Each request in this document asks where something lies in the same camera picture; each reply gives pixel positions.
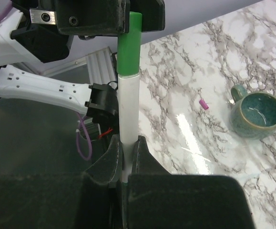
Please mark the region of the white pen green tip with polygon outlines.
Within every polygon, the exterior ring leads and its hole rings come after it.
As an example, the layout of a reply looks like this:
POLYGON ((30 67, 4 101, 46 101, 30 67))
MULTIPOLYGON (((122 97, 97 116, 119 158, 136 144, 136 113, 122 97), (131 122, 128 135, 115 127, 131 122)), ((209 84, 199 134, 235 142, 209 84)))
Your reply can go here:
POLYGON ((127 183, 133 167, 133 151, 138 141, 140 75, 118 78, 119 129, 123 147, 122 182, 127 183))

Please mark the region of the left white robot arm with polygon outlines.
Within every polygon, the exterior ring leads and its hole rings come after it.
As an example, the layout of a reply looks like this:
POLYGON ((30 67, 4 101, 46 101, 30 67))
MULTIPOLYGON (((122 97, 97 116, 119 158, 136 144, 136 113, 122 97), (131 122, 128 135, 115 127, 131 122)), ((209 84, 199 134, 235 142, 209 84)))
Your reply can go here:
POLYGON ((65 107, 94 123, 138 124, 141 34, 165 28, 162 0, 10 0, 0 15, 0 98, 65 107), (31 74, 19 62, 68 57, 74 36, 117 37, 118 88, 77 84, 31 74))

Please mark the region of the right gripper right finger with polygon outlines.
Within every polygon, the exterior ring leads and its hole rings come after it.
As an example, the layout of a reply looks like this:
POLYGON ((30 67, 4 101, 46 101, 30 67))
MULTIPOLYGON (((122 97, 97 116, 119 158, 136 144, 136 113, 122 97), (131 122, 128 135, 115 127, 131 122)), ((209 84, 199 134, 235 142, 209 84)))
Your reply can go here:
POLYGON ((253 229, 250 208, 236 179, 172 175, 140 136, 127 188, 130 229, 253 229))

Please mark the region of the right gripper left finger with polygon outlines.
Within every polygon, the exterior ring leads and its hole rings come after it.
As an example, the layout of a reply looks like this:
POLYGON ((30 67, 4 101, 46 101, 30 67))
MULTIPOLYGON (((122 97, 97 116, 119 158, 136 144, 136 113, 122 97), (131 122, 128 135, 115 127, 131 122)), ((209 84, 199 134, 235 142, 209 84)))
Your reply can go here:
POLYGON ((83 172, 0 175, 0 229, 109 229, 122 155, 114 135, 83 172))

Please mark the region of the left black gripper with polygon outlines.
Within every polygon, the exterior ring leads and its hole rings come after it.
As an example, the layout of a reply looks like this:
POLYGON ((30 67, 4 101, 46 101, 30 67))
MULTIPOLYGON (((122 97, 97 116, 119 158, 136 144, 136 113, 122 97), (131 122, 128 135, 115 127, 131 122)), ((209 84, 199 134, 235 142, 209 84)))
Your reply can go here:
POLYGON ((13 0, 25 19, 10 34, 42 63, 59 61, 70 53, 73 37, 117 36, 129 32, 129 0, 13 0), (32 23, 30 10, 41 10, 32 23), (57 25, 49 25, 55 11, 57 25))

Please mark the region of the green pen cap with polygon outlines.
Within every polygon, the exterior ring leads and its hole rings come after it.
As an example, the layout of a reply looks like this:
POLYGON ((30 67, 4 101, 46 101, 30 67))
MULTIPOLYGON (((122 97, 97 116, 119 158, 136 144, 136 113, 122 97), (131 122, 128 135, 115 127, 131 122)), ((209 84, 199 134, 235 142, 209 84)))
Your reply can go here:
POLYGON ((140 67, 143 16, 133 11, 129 16, 129 32, 118 36, 117 73, 121 78, 136 75, 140 67))

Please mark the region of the pink pen cap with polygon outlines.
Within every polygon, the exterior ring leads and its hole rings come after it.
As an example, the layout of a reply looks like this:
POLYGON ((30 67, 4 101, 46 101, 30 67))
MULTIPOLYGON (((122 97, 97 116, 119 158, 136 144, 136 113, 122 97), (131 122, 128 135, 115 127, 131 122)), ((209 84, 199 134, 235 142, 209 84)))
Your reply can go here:
POLYGON ((205 102, 205 100, 203 100, 203 99, 199 100, 199 104, 201 105, 201 107, 202 107, 204 110, 208 110, 208 109, 209 109, 209 106, 208 106, 208 104, 205 102))

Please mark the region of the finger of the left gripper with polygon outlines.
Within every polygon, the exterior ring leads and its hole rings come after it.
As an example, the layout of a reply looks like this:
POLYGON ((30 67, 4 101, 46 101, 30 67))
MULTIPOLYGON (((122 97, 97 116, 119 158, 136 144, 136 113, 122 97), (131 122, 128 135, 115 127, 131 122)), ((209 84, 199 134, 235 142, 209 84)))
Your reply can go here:
POLYGON ((165 29, 165 2, 163 0, 141 0, 140 7, 143 15, 142 32, 165 29))

